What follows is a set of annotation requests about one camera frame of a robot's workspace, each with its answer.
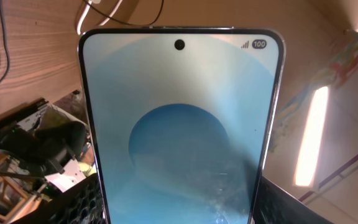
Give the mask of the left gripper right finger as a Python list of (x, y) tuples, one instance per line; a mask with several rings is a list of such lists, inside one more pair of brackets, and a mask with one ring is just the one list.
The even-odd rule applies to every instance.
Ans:
[(265, 177), (258, 187), (253, 220), (256, 224), (331, 224)]

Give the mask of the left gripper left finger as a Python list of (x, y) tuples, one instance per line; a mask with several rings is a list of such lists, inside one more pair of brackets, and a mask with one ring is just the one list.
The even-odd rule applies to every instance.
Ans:
[(104, 204), (97, 174), (13, 224), (104, 224)]

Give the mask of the blue screen Galaxy smartphone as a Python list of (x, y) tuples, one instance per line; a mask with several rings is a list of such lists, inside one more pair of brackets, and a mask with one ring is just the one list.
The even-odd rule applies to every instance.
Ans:
[(268, 29), (93, 29), (78, 44), (106, 217), (249, 223), (285, 44)]

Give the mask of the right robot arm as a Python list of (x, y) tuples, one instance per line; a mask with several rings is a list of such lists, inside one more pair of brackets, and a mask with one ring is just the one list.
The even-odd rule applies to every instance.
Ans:
[(0, 119), (0, 177), (55, 198), (96, 173), (87, 125), (45, 99)]

